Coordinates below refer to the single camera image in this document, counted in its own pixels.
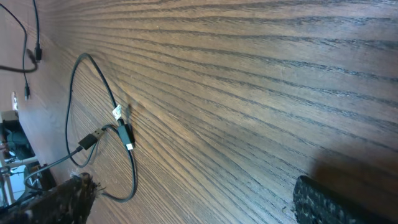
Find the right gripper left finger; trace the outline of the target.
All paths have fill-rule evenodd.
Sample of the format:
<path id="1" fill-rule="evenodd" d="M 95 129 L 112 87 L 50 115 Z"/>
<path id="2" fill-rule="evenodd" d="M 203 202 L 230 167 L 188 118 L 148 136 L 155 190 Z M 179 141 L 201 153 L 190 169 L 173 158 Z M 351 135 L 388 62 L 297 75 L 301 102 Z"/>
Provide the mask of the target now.
<path id="1" fill-rule="evenodd" d="M 86 223 L 100 184 L 88 173 L 74 175 L 48 191 L 28 196 L 1 209 L 1 224 Z"/>

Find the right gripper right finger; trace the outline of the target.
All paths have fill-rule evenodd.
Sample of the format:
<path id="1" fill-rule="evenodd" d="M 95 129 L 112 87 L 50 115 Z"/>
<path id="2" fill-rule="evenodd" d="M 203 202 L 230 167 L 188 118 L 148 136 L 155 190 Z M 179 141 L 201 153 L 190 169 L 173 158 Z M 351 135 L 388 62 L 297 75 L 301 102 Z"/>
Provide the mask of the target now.
<path id="1" fill-rule="evenodd" d="M 297 178 L 293 202 L 299 224 L 393 224 L 306 175 Z"/>

